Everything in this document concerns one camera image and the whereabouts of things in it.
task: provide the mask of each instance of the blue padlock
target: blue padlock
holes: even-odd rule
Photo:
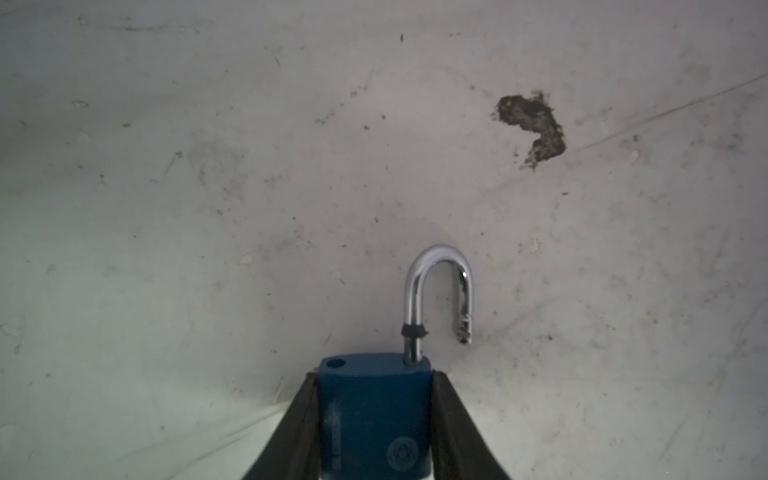
[[[323,480],[416,480],[431,472],[429,397],[432,367],[422,356],[424,282],[433,266],[455,266],[453,330],[472,342],[472,270],[453,247],[416,257],[406,277],[405,355],[363,353],[323,359],[317,372]]]

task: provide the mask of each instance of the padlock top surface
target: padlock top surface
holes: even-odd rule
[[[432,365],[424,357],[416,366],[408,366],[401,353],[354,353],[329,356],[320,362],[318,376],[390,376],[431,372]]]

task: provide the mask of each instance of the dark brown stain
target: dark brown stain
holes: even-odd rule
[[[530,98],[523,98],[522,95],[502,97],[496,104],[496,116],[507,125],[516,125],[541,135],[533,142],[524,167],[536,170],[539,162],[565,152],[563,127],[554,119],[544,93],[535,91]]]

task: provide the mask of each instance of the white surface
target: white surface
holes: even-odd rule
[[[513,478],[768,478],[765,2],[0,8],[4,480],[239,478],[438,242],[477,337],[439,268],[426,352]]]

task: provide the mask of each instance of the hole in padlock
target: hole in padlock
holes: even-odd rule
[[[326,365],[332,369],[340,369],[341,367],[346,365],[346,360],[342,360],[342,359],[328,360],[326,362]]]

